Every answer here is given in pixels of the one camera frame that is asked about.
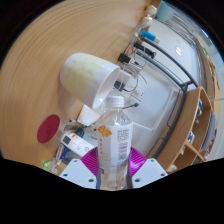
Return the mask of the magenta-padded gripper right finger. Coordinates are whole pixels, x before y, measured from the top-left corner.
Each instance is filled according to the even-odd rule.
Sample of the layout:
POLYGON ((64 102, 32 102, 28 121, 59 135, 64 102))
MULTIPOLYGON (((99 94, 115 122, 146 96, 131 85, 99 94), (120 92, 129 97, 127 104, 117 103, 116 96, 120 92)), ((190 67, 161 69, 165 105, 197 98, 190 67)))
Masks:
POLYGON ((147 159, 138 150, 131 148, 127 175, 129 189, 144 187, 166 176, 166 171, 156 159, 147 159))

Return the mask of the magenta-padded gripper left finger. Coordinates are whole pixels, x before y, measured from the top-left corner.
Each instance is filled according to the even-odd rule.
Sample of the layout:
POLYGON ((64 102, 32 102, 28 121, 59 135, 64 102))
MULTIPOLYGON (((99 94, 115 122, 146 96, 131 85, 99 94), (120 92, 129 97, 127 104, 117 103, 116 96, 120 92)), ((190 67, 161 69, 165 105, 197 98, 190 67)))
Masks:
POLYGON ((81 159, 72 159, 60 177, 84 188, 99 189, 100 174, 97 149, 90 150, 81 159))

